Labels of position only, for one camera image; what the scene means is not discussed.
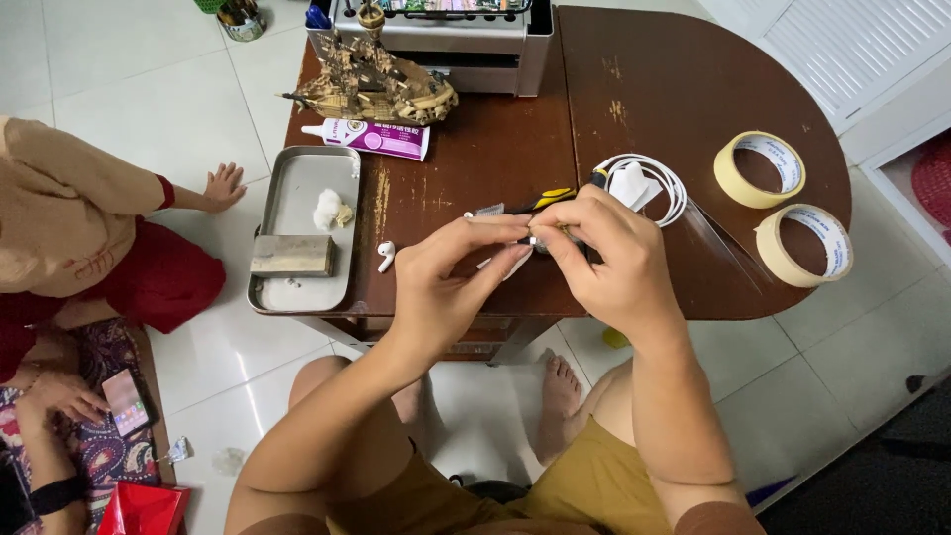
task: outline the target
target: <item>black wristband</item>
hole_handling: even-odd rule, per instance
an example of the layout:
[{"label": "black wristband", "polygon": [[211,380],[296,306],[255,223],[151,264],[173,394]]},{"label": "black wristband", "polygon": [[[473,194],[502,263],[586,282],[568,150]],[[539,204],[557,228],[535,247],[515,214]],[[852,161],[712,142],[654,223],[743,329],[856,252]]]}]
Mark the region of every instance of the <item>black wristband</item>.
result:
[{"label": "black wristband", "polygon": [[55,513],[67,505],[86,498],[86,478],[74,475],[63,481],[43,485],[29,494],[29,505],[36,516]]}]

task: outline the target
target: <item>wooden ship model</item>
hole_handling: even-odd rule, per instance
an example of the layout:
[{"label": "wooden ship model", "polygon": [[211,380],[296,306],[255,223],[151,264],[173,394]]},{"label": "wooden ship model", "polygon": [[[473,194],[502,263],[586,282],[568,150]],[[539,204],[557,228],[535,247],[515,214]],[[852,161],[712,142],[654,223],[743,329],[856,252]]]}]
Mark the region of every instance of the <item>wooden ship model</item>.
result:
[{"label": "wooden ship model", "polygon": [[459,103],[449,82],[386,51],[379,41],[386,18],[378,5],[363,0],[357,17],[369,39],[346,45],[336,29],[333,37],[321,35],[320,76],[280,96],[330,119],[405,126],[445,119]]}]

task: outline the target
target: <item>blue pen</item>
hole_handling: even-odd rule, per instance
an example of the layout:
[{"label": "blue pen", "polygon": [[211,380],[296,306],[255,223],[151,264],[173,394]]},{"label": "blue pen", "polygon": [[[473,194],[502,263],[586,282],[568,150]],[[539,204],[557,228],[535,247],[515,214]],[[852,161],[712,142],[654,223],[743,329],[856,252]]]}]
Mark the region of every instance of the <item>blue pen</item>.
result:
[{"label": "blue pen", "polygon": [[304,15],[307,19],[305,26],[309,30],[330,30],[333,28],[333,25],[330,24],[330,19],[327,18],[327,15],[323,14],[323,10],[320,9],[320,6],[311,6],[307,8],[307,13]]}]

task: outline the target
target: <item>charging cable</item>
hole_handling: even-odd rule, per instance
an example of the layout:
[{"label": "charging cable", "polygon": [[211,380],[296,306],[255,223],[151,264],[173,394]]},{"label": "charging cable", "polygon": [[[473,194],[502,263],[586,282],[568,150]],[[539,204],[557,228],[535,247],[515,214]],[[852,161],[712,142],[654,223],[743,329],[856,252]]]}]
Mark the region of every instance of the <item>charging cable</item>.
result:
[{"label": "charging cable", "polygon": [[656,222],[659,227],[666,227],[676,221],[680,214],[684,213],[688,197],[680,177],[664,164],[641,154],[618,154],[601,162],[594,168],[591,183],[608,190],[613,175],[635,162],[640,164],[645,173],[657,179],[657,182],[660,183],[670,198],[670,208],[668,208],[667,214]]}]

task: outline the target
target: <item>red pants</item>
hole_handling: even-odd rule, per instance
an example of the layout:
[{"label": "red pants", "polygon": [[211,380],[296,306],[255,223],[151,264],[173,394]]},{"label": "red pants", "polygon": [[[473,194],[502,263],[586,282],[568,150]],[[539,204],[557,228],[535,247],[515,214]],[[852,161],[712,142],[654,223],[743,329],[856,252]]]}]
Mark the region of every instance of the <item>red pants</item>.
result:
[{"label": "red pants", "polygon": [[69,298],[0,293],[0,383],[13,377],[36,343],[27,326],[52,319],[68,299],[105,298],[128,319],[168,334],[208,308],[224,278],[221,260],[140,217],[132,249],[98,285]]}]

